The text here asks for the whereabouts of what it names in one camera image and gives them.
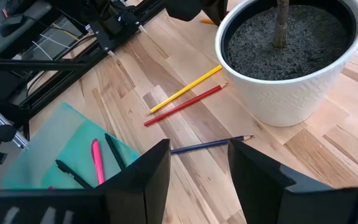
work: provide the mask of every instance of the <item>red pencil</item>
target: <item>red pencil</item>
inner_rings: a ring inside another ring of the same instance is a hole
[[[203,98],[206,98],[207,96],[213,94],[213,93],[216,93],[217,91],[223,89],[223,87],[225,87],[228,83],[225,83],[223,85],[218,85],[208,91],[206,91],[205,93],[201,94],[200,96],[196,96],[194,97],[193,99],[191,100],[188,100],[184,103],[182,103],[181,105],[175,107],[174,109],[170,110],[170,111],[167,111],[163,114],[160,114],[158,116],[156,116],[155,118],[151,119],[150,121],[147,121],[144,123],[144,126],[149,126],[151,124],[154,124],[156,123],[157,121],[160,121],[161,119],[164,119],[166,118],[167,116],[170,116],[171,114],[173,113],[176,113],[177,111],[180,111],[182,110],[183,108],[186,108],[187,106],[190,106],[192,105],[193,103],[196,103],[197,101],[199,100],[202,100]]]

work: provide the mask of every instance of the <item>black marker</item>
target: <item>black marker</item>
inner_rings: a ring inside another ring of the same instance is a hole
[[[93,189],[84,179],[82,179],[76,172],[68,167],[63,161],[55,160],[57,167],[62,171],[70,175],[77,183],[79,183],[85,189]]]
[[[114,145],[114,142],[111,139],[111,136],[109,134],[104,134],[104,138],[107,141],[107,144],[110,147],[110,150],[112,152],[112,154],[114,155],[114,158],[116,158],[116,161],[118,163],[118,166],[121,170],[124,170],[126,168],[124,161],[122,160],[122,157],[119,155],[119,152],[116,148],[116,146]]]

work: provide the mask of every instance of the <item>colored pencil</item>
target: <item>colored pencil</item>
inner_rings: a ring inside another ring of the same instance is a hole
[[[200,22],[215,25],[215,23],[211,19],[202,19],[200,20]]]
[[[6,12],[6,9],[3,9],[3,10],[2,10],[2,13],[4,14],[5,18],[7,18],[7,12]]]
[[[178,96],[184,94],[184,92],[186,92],[187,90],[193,88],[195,85],[199,84],[200,82],[204,81],[206,78],[210,77],[211,75],[215,74],[217,71],[219,71],[220,69],[222,69],[222,65],[218,65],[216,68],[212,69],[211,71],[209,71],[208,73],[206,73],[205,75],[203,75],[202,77],[197,78],[194,82],[190,83],[189,85],[187,85],[186,87],[184,87],[183,89],[179,90],[178,92],[176,92],[174,95],[170,96],[168,99],[164,100],[163,102],[161,102],[159,105],[154,106],[150,112],[154,113],[157,110],[159,110],[161,107],[167,105],[169,102],[171,102],[172,100],[174,100],[175,98],[177,98]]]
[[[145,123],[144,123],[144,126],[147,127],[147,126],[149,126],[149,125],[151,125],[151,124],[154,124],[154,123],[156,123],[157,121],[160,121],[161,119],[164,119],[164,118],[166,118],[167,116],[170,116],[171,114],[176,113],[176,112],[178,112],[178,111],[180,111],[180,110],[182,110],[182,109],[184,109],[184,108],[186,108],[186,107],[192,105],[193,103],[196,103],[197,101],[202,100],[203,98],[206,98],[206,97],[209,96],[209,95],[212,95],[213,93],[216,93],[217,91],[223,89],[227,84],[228,84],[228,83],[225,83],[225,84],[223,84],[223,85],[218,85],[218,86],[216,86],[216,87],[214,87],[214,88],[212,88],[212,89],[210,89],[210,90],[204,92],[203,94],[201,94],[201,95],[199,95],[199,96],[196,96],[196,97],[194,97],[193,99],[190,99],[190,100],[188,100],[188,101],[182,103],[181,105],[175,107],[174,109],[172,109],[172,110],[170,110],[170,111],[167,111],[167,112],[165,112],[165,113],[163,113],[163,114],[160,114],[160,115],[156,116],[155,118],[151,119],[150,121],[145,122]]]
[[[234,139],[240,140],[240,141],[246,141],[250,138],[252,138],[254,136],[237,136],[237,137],[233,137]],[[188,152],[188,151],[193,151],[196,149],[204,149],[207,147],[215,147],[215,146],[222,146],[225,144],[229,144],[229,139],[232,138],[228,138],[228,139],[222,139],[222,140],[217,140],[217,141],[213,141],[213,142],[207,142],[207,143],[202,143],[202,144],[197,144],[194,146],[187,146],[187,147],[183,147],[180,149],[174,149],[171,151],[171,154],[179,154],[179,153],[184,153],[184,152]]]

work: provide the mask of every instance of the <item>black metal frame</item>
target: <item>black metal frame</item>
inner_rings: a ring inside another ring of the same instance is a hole
[[[58,71],[19,105],[0,99],[0,112],[12,121],[15,127],[25,125],[28,120],[105,58],[108,51],[117,49],[129,40],[139,30],[140,25],[146,24],[162,9],[164,9],[164,0],[143,0],[131,11],[137,19],[136,23],[123,26],[108,42],[106,42],[106,39],[100,38],[106,36],[106,34],[103,28],[99,29],[101,27],[99,22],[91,23],[90,25],[94,33],[97,34],[98,40],[87,46],[72,60],[51,62],[0,59],[0,71]]]

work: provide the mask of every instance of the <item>potting soil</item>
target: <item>potting soil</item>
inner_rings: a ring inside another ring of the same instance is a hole
[[[229,41],[229,65],[259,80],[289,80],[318,71],[347,50],[342,24],[312,6],[290,6],[287,47],[273,46],[277,8],[261,12],[241,25]]]

